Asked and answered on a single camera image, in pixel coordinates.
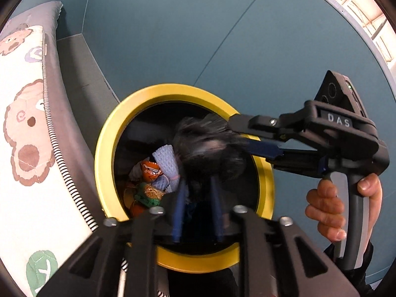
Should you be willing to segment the person right hand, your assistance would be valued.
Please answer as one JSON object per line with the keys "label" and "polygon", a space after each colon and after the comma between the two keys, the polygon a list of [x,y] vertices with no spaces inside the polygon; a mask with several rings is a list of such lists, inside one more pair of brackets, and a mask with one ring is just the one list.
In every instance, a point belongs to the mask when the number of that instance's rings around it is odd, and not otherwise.
{"label": "person right hand", "polygon": [[[382,201],[383,189],[379,176],[370,174],[358,183],[358,192],[369,198],[369,223],[367,240],[371,238],[372,230],[377,222]],[[343,217],[344,204],[338,197],[338,188],[329,180],[321,180],[317,188],[307,193],[308,206],[305,215],[318,222],[318,232],[333,243],[346,238],[343,230],[346,219]]]}

